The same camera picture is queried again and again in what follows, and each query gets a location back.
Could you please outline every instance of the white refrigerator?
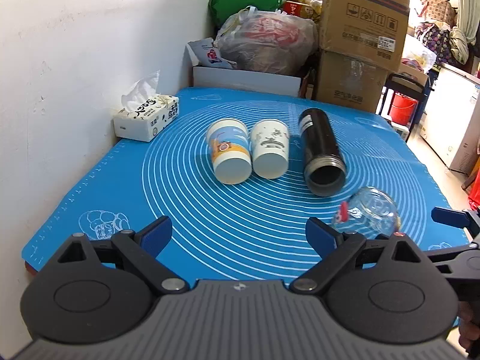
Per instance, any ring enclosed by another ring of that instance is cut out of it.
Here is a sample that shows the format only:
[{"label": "white refrigerator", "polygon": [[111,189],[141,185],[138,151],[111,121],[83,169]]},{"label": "white refrigerator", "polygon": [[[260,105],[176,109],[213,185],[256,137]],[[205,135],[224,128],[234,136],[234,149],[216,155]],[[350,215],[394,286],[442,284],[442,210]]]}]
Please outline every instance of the white refrigerator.
[{"label": "white refrigerator", "polygon": [[480,79],[442,64],[434,89],[420,134],[448,168],[469,174],[479,156]]}]

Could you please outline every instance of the white curtain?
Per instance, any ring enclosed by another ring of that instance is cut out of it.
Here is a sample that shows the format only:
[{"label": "white curtain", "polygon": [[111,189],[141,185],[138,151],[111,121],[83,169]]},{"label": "white curtain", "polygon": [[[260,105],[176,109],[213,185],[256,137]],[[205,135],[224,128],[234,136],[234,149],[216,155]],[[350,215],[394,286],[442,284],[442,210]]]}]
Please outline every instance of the white curtain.
[{"label": "white curtain", "polygon": [[457,26],[465,34],[467,43],[475,44],[480,20],[480,0],[458,0]]}]

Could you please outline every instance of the printed paper cup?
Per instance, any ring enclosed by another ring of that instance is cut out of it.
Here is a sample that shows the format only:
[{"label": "printed paper cup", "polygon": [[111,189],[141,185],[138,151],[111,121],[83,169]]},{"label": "printed paper cup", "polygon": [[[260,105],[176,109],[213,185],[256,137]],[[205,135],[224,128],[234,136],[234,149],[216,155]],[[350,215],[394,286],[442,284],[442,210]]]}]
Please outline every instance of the printed paper cup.
[{"label": "printed paper cup", "polygon": [[276,119],[260,120],[250,133],[253,170],[265,179],[277,179],[289,168],[290,133]]},{"label": "printed paper cup", "polygon": [[247,126],[232,118],[217,120],[207,130],[213,171],[223,184],[242,183],[251,174]]}]

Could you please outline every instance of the red bucket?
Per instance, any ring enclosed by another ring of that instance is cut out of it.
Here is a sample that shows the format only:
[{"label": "red bucket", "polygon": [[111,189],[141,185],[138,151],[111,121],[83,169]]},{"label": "red bucket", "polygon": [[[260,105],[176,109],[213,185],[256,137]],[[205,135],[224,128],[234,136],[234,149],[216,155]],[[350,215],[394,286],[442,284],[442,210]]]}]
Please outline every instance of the red bucket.
[{"label": "red bucket", "polygon": [[393,97],[392,109],[390,110],[392,121],[394,123],[406,126],[410,121],[410,117],[412,116],[417,104],[417,100],[399,93],[395,93],[395,96]]}]

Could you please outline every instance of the cup bottom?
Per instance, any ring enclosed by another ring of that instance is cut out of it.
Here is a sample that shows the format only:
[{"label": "cup bottom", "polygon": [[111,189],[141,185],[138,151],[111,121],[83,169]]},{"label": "cup bottom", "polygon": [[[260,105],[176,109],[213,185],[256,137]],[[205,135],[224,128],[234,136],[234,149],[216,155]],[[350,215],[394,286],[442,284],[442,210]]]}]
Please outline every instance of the cup bottom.
[{"label": "cup bottom", "polygon": [[283,176],[288,168],[288,159],[277,153],[265,153],[253,161],[253,170],[264,179],[277,179]]},{"label": "cup bottom", "polygon": [[222,184],[239,184],[250,177],[251,162],[249,157],[242,153],[233,155],[235,157],[226,158],[215,167],[215,177]]}]

